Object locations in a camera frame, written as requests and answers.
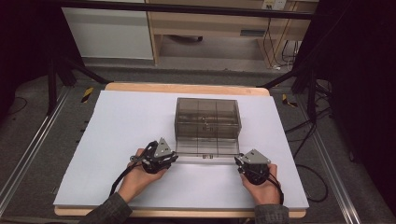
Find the gray carpet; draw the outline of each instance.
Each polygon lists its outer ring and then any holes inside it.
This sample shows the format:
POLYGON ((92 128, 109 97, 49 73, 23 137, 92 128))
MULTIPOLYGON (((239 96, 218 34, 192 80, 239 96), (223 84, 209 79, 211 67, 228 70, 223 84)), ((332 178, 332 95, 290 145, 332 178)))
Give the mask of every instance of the gray carpet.
MULTIPOLYGON (((274 78, 274 75, 268 74, 230 71, 211 72, 127 68, 92 68, 92 71, 109 79, 132 82, 256 86, 274 78)), ((52 193, 52 190, 61 184, 64 172, 78 145, 78 140, 83 135, 82 130, 87 126, 87 122, 92 115, 99 91, 105 86, 97 84, 82 75, 77 75, 77 77, 78 84, 70 91, 60 116, 36 154, 3 217, 78 219, 77 217, 57 217, 54 214, 52 203, 55 199, 55 194, 52 193), (82 104, 80 100, 88 87, 94 87, 94 91, 88 103, 82 104)), ((1 124, 0 146, 2 155, 6 155, 0 158, 1 186, 6 182, 13 167, 17 164, 21 154, 44 119, 47 109, 45 83, 46 78, 41 77, 19 89, 18 94, 26 98, 28 105, 21 112, 7 117, 1 124)), ((289 86, 290 80, 271 90, 271 94, 276 99, 276 107, 285 130, 304 121, 301 110, 304 105, 292 107, 282 104, 282 93, 289 92, 289 86)), ((318 110, 327 107, 325 101, 319 101, 318 104, 318 110)), ((307 131, 308 127, 305 127, 287 134, 292 152, 301 143, 301 141, 294 140, 304 138, 307 131)), ((375 190, 364 167, 359 163, 349 161, 347 148, 342 136, 337 131, 334 120, 329 118, 329 116, 324 116, 318 121, 318 131, 346 185, 361 221, 363 223, 396 223, 395 217, 375 190)), ((316 146, 311 138, 304 144, 296 162, 315 169, 328 183, 322 165, 318 160, 316 146)), ((313 199, 321 198, 324 195, 324 187, 321 181, 305 169, 299 168, 299 173, 304 189, 310 197, 313 199)), ((306 217, 295 219, 292 222, 345 223, 345 219, 329 186, 329 196, 323 203, 310 203, 306 217)))

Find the human hand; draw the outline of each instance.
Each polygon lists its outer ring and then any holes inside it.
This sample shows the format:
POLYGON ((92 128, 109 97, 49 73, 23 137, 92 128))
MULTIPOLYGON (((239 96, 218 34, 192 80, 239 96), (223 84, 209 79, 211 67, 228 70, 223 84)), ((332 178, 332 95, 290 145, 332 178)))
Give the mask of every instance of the human hand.
MULTIPOLYGON (((268 168, 271 174, 269 178, 276 183, 274 177, 276 178, 277 166, 275 164, 268 164, 268 168)), ((244 187, 253 197, 255 204, 280 204, 279 190, 273 183, 266 180, 260 185, 253 185, 243 174, 241 174, 241 178, 244 187)))
MULTIPOLYGON (((139 148, 136 152, 136 156, 140 156, 143 150, 143 148, 139 148)), ((121 198, 128 203, 139 195, 150 183, 161 179, 166 171, 167 169, 163 169, 157 174, 148 174, 141 166, 141 162, 139 162, 136 167, 123 178, 118 193, 121 198)))

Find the white paper sheet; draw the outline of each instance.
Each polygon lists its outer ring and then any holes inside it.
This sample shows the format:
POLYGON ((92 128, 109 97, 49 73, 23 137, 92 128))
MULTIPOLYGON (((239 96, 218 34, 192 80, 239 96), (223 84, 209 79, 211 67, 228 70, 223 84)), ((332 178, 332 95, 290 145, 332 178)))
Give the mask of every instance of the white paper sheet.
MULTIPOLYGON (((256 148, 276 163, 284 204, 290 209, 308 207, 272 97, 134 91, 101 92, 54 204, 99 205, 138 148, 160 137, 175 148, 177 97, 237 100, 242 121, 240 151, 256 148)), ((235 164, 187 164, 180 160, 130 205, 213 210, 251 209, 254 202, 242 186, 235 164)))

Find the metal rail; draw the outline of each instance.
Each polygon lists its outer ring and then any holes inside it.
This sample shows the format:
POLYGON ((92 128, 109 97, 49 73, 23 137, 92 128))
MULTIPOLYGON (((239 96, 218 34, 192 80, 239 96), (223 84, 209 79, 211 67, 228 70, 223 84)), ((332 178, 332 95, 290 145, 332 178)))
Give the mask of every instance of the metal rail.
POLYGON ((30 164, 32 163, 33 159, 35 158, 35 154, 40 149, 42 143, 44 142, 47 134, 50 131, 54 121, 58 117, 61 109, 64 106, 64 102, 70 92, 71 87, 64 87, 59 98, 58 104, 54 108, 53 112, 46 116, 43 123, 41 124, 40 128, 38 129, 35 137, 29 144, 29 147, 24 152, 23 156, 21 157, 20 161, 18 162, 17 166, 15 167, 14 171, 12 172, 11 176, 9 177, 6 184, 0 191, 0 217, 4 214, 12 196, 14 195, 15 191, 17 190, 18 185, 21 183, 24 175, 26 174, 30 164))
MULTIPOLYGON (((297 95, 296 97, 299 105, 305 105, 304 100, 301 96, 297 95)), ((304 117, 309 119, 308 114, 302 108, 304 117)), ((353 205, 353 202, 349 198, 349 194, 347 193, 347 189, 344 186, 343 181, 341 180, 340 175, 335 169, 334 164, 327 152, 326 147, 323 144, 323 141, 320 137, 318 131, 315 131, 313 134, 313 139, 315 144, 317 145, 316 149, 319 155, 319 159, 323 165, 324 171, 326 172, 326 176, 329 179, 330 185, 332 186, 332 190, 334 192, 335 198, 337 199, 338 204, 340 205, 341 211, 346 219, 346 223, 348 224, 359 224, 361 220, 359 215, 353 205)))
POLYGON ((147 11, 147 12, 173 12, 205 15, 263 17, 295 20, 312 20, 314 17, 324 17, 311 12, 295 12, 265 9, 250 9, 236 7, 201 7, 169 4, 146 4, 126 2, 105 1, 83 1, 83 0, 41 0, 46 6, 75 7, 91 9, 125 10, 125 11, 147 11))

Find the clear plastic box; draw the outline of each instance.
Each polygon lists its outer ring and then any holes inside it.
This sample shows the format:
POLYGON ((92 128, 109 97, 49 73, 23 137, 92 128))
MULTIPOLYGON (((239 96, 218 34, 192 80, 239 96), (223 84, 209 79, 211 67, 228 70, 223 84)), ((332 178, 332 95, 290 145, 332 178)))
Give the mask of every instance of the clear plastic box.
POLYGON ((204 158, 237 155, 241 128, 236 100, 177 99, 175 134, 178 155, 204 158))

